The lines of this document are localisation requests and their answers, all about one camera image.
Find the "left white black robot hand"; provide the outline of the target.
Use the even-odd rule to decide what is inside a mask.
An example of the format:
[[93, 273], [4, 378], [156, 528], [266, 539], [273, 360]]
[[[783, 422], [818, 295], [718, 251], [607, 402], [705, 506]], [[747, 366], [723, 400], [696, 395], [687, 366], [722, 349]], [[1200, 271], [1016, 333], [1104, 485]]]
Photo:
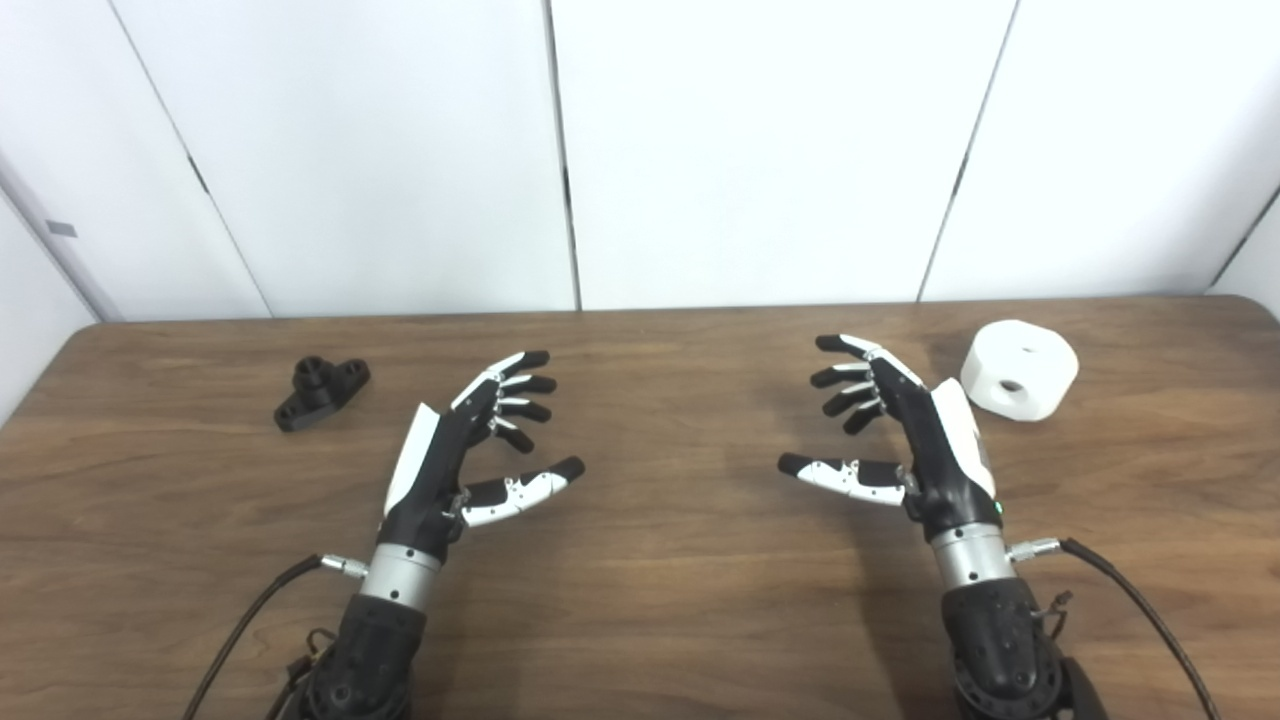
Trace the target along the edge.
[[548, 468], [466, 486], [460, 475], [468, 451], [498, 438], [520, 454], [535, 448], [516, 419], [550, 420], [532, 395], [556, 391], [554, 379], [534, 374], [545, 350], [516, 352], [480, 372], [451, 405], [422, 404], [406, 437], [388, 488], [376, 543], [398, 544], [444, 562], [451, 544], [470, 527], [503, 521], [567, 489], [584, 473], [577, 456]]

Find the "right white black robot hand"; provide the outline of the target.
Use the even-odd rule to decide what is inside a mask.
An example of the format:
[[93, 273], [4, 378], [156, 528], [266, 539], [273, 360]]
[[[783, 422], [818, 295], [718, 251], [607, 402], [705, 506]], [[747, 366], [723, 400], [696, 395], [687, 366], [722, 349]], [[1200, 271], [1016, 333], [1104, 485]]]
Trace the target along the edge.
[[892, 419], [905, 434], [911, 461], [782, 454], [777, 466], [783, 474], [850, 498], [901, 506], [922, 525], [925, 541], [972, 524], [1002, 525], [980, 433], [955, 379], [929, 388], [887, 348], [851, 334], [820, 334], [815, 346], [851, 356], [810, 378], [818, 389], [842, 386], [823, 404], [823, 414], [844, 416], [847, 436], [877, 419]]

